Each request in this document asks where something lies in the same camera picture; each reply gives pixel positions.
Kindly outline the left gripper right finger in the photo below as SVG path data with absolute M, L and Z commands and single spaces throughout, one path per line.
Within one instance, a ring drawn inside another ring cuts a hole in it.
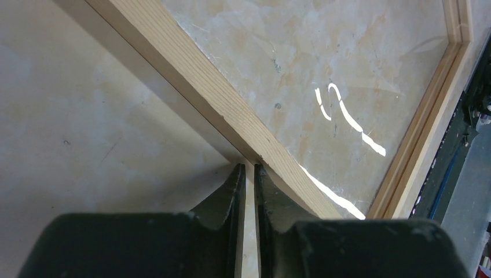
M 429 220 L 322 220 L 254 167 L 260 277 L 467 277 Z

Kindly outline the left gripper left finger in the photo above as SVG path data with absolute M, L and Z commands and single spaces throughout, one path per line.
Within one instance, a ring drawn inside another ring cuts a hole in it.
M 246 167 L 188 212 L 69 213 L 34 244 L 20 277 L 239 277 Z

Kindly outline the clear glass sheet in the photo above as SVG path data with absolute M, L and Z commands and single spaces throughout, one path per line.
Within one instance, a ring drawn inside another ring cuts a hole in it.
M 442 1 L 164 1 L 302 170 L 363 219 L 448 46 Z

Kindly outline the wooden picture frame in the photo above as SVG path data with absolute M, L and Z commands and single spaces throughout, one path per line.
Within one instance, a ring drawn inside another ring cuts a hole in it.
M 90 1 L 162 77 L 183 95 L 246 159 L 262 162 L 299 204 L 323 218 L 338 218 L 322 201 L 315 181 L 257 117 L 216 66 L 157 1 Z M 449 46 L 426 90 L 401 146 L 382 182 L 369 218 L 406 218 L 420 191 L 431 158 L 453 115 L 472 51 L 469 1 L 445 1 Z

